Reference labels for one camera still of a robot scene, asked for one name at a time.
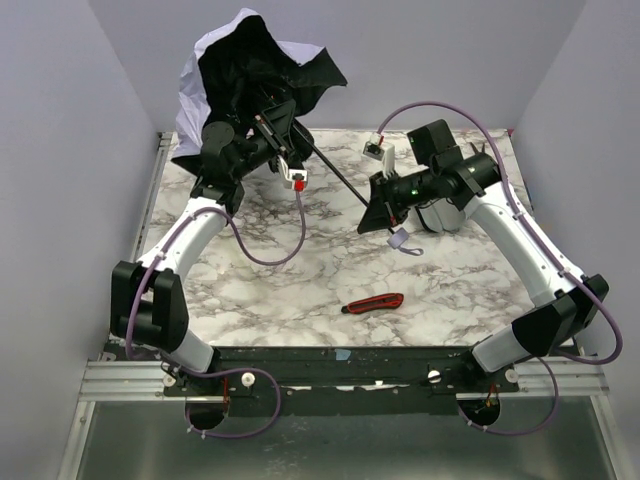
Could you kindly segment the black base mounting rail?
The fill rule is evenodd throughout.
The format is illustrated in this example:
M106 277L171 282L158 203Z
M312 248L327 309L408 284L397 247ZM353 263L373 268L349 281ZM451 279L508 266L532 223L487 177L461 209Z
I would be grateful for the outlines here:
M164 393L198 413L235 417L454 415L457 396L518 391L508 368L487 374L465 347L221 347L221 379L169 373Z

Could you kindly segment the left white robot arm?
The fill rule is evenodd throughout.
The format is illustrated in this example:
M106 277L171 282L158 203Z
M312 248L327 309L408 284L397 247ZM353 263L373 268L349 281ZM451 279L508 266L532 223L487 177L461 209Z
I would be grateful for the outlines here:
M126 354L141 344L192 375L214 370L215 348L190 330L183 282L209 242L235 226L246 175L267 164L287 188L301 192L306 186L291 137L295 110L292 100L268 98L243 118L207 123L193 147L179 141L175 162L196 177L183 213L145 255L112 271L110 332L124 340Z

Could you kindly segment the yellow handled pliers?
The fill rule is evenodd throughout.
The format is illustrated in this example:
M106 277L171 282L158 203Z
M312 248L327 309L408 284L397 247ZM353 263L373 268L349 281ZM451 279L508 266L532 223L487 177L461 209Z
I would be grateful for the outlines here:
M491 156L491 154L486 150L487 145L485 143L476 145L474 142L470 142L469 146L471 147L474 156Z

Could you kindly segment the black grey umbrella case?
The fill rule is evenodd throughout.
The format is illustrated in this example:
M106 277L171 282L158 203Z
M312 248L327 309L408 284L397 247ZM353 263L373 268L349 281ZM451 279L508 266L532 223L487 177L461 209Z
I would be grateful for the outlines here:
M466 222L465 213L447 199L419 205L414 210L423 229L432 233L454 233Z

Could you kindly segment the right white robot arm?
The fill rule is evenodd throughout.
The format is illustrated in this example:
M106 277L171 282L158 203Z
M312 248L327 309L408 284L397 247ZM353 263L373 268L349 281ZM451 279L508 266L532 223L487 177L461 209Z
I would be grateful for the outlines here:
M381 161L382 169L369 178L370 200L358 233L397 228L411 208L446 200L490 237L534 305L477 343L469 353L469 368L489 374L529 357L544 357L589 326L595 303L608 294L606 280L586 276L563 257L522 209L497 162L480 149L465 157L443 120L414 129L407 138L422 168L406 176L396 172L394 147L382 135L365 143L364 155Z

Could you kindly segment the red black utility knife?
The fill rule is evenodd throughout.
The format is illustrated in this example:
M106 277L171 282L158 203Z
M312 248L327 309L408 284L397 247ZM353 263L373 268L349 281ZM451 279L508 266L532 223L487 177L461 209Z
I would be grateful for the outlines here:
M360 315L376 310L395 310L404 302L401 293L386 293L357 300L341 307L343 314Z

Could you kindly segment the lavender umbrella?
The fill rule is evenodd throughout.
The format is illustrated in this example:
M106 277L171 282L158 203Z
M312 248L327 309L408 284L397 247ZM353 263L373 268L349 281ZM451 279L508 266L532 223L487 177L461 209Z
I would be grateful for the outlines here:
M311 112L328 89L347 84L326 48L278 41L260 14L243 8L230 23L196 42L181 72L173 161L176 164L179 141L195 146L207 123L243 118L268 98L294 99L291 137L303 168L315 140L300 117Z

